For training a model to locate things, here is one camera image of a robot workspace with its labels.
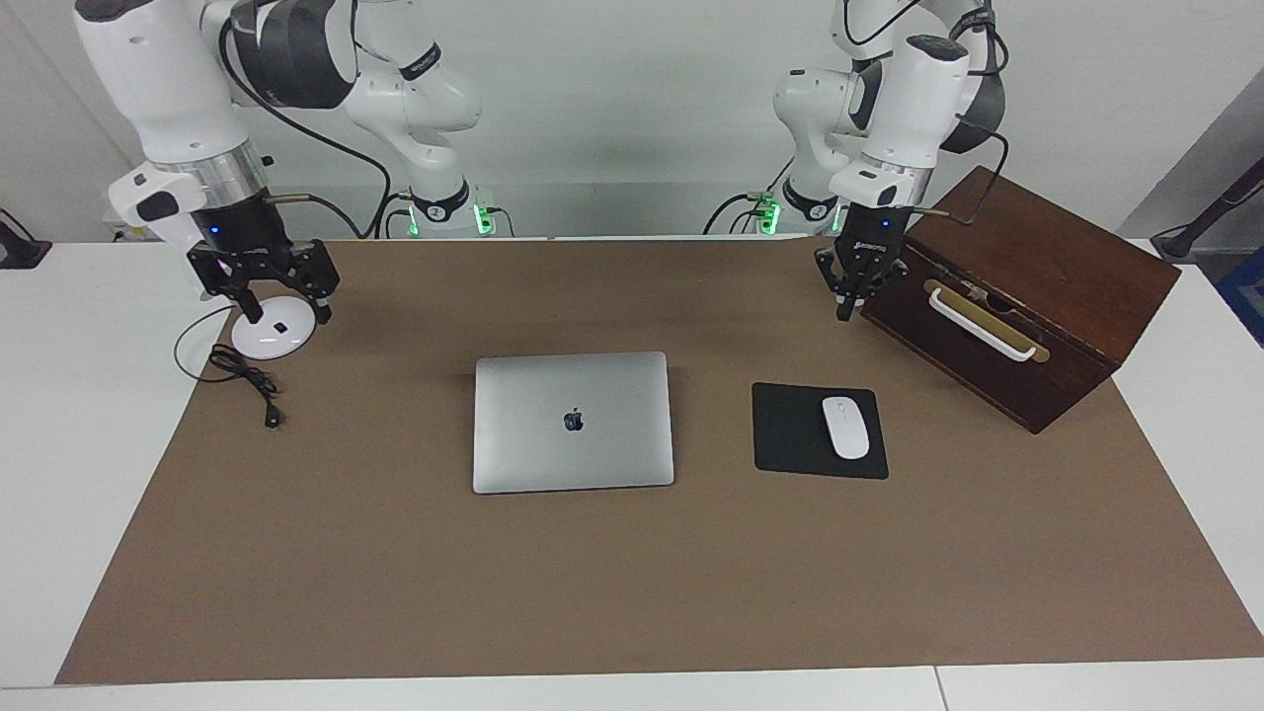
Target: wireless charger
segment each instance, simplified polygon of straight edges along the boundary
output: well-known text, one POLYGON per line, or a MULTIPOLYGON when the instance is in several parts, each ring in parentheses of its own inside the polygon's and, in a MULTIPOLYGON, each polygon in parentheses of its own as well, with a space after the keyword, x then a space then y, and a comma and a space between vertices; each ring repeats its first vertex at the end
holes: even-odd
POLYGON ((316 314, 296 296, 274 296, 259 302, 263 318, 252 324, 238 316, 233 347, 252 361, 274 361, 302 348, 316 331, 316 314))

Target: laptop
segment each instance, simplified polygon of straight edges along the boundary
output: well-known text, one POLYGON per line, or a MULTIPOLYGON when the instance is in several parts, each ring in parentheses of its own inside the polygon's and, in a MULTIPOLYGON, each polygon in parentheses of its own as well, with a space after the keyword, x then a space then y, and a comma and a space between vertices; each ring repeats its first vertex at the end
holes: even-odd
POLYGON ((666 486, 662 353, 483 358, 474 376, 474 491, 666 486))

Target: table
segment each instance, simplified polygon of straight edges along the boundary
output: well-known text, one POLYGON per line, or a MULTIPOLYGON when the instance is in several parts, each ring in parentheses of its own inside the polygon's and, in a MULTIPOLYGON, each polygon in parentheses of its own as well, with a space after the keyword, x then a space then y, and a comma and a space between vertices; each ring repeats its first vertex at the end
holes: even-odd
MULTIPOLYGON (((192 391, 171 364, 200 304, 162 244, 58 245, 0 278, 0 707, 1255 708, 1264 660, 130 688, 52 682, 192 391)), ((186 342, 197 361, 215 319, 186 342)), ((1264 353, 1186 268, 1116 383, 1264 624, 1264 353)))

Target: computer mouse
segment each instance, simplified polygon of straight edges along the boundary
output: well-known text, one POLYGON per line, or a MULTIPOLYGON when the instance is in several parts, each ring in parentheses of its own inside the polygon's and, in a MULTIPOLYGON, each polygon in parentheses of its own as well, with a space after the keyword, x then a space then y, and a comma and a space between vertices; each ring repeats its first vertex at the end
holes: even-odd
POLYGON ((861 459, 868 454, 868 428, 861 406, 851 397, 827 397, 820 405, 834 452, 843 459, 861 459))

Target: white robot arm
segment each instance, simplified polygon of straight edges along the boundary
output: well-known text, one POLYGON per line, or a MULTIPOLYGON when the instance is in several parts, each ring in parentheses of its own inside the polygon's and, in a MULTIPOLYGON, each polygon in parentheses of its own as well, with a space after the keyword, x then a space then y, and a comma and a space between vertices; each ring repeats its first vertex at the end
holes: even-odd
POLYGON ((288 199, 268 191, 234 101, 346 105, 404 158, 423 235, 494 229, 439 135, 473 127, 480 102, 442 61, 412 0, 76 0, 75 24, 148 158, 110 186, 111 205, 185 252, 207 294, 241 307, 234 344, 248 357, 302 345, 329 320, 339 275, 320 240, 287 237, 276 206, 288 199), (260 302, 250 290, 260 280, 306 304, 260 302), (269 315, 269 304, 291 315, 269 315))
MULTIPOLYGON (((861 202, 867 201, 865 194, 873 186, 860 173, 872 172, 873 166, 866 168, 863 163, 853 163, 839 135, 867 137, 876 130, 880 142, 890 143, 902 140, 900 127, 920 133, 933 128, 938 130, 935 127, 942 124, 939 109, 944 108, 943 100, 937 102, 934 114, 927 111, 928 105, 923 101, 930 95, 942 97, 930 86, 940 81, 939 75, 919 70, 923 62, 913 62, 913 54, 901 66, 895 66, 892 59, 892 54, 902 52, 905 46, 905 42, 894 38, 894 20, 918 5, 949 28, 949 39, 958 43, 968 57, 968 71, 962 72, 962 81, 952 80, 951 72, 948 75, 956 85, 952 101, 947 105, 952 125, 940 148, 964 153, 988 137, 986 132, 958 121, 957 114, 966 116, 971 124, 992 130, 1000 125, 1005 113, 1005 90, 997 76, 1001 44, 990 0, 836 0, 832 35, 834 43, 852 58, 851 71, 793 70, 782 76, 774 100, 777 116, 795 140, 794 166, 781 186, 787 207, 782 218, 786 228, 822 232, 828 228, 839 196, 848 201, 857 197, 861 202), (884 86, 891 83, 897 86, 901 96, 891 91, 878 113, 884 86), (836 186, 838 190, 832 190, 830 181, 844 171, 853 176, 851 186, 841 182, 836 186)), ((873 157, 870 148, 865 153, 873 157)), ((925 163, 923 159, 916 162, 925 163)), ((908 175, 900 187, 901 202, 916 204, 923 197, 930 176, 927 168, 934 164, 932 161, 928 167, 906 166, 908 175)))
POLYGON ((1000 54, 1007 61, 1009 51, 991 0, 837 0, 832 33, 852 71, 794 70, 775 108, 796 147, 781 186, 784 224, 819 233, 847 204, 834 248, 819 250, 817 264, 848 320, 904 273, 904 232, 939 151, 964 153, 995 135, 1005 114, 1000 54), (918 5, 948 37, 894 38, 895 22, 918 5), (847 156, 838 135, 867 137, 861 154, 847 156))
POLYGON ((77 0, 75 24, 148 161, 109 189, 115 210, 183 250, 201 285, 241 307, 234 343, 283 356, 330 319, 337 271, 320 240, 286 234, 228 83, 183 0, 77 0), (260 302, 253 281, 302 296, 260 302))
POLYGON ((273 108, 341 106, 394 149, 422 237, 487 232, 475 189, 441 135, 473 128, 482 100, 412 0, 217 0, 200 22, 216 44, 230 24, 231 42, 216 53, 255 97, 273 108))

